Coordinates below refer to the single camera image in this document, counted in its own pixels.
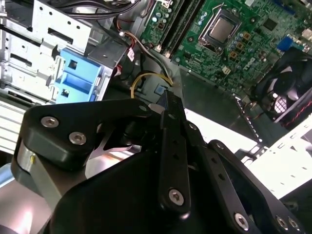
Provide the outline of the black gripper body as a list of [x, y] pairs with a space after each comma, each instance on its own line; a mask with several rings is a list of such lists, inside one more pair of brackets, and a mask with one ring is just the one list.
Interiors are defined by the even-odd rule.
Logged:
[[212, 186], [189, 169], [191, 213], [170, 219], [157, 202], [159, 160], [150, 153], [123, 162], [70, 189], [48, 225], [51, 234], [231, 234]]

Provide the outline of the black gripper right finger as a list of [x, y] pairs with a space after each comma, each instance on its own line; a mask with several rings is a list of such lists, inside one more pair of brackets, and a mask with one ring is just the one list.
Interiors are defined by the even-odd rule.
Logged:
[[182, 125], [191, 156], [217, 199], [227, 234], [303, 234], [298, 219], [219, 140], [206, 143], [172, 95], [172, 111]]

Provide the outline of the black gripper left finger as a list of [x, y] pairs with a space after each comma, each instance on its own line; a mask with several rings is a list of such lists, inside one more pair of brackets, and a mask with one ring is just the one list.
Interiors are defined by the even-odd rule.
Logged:
[[38, 161], [30, 173], [54, 212], [80, 183], [139, 154], [159, 160], [157, 202], [171, 218], [191, 210], [186, 137], [172, 111], [172, 92], [160, 112], [138, 99], [38, 106], [22, 122], [21, 147]]

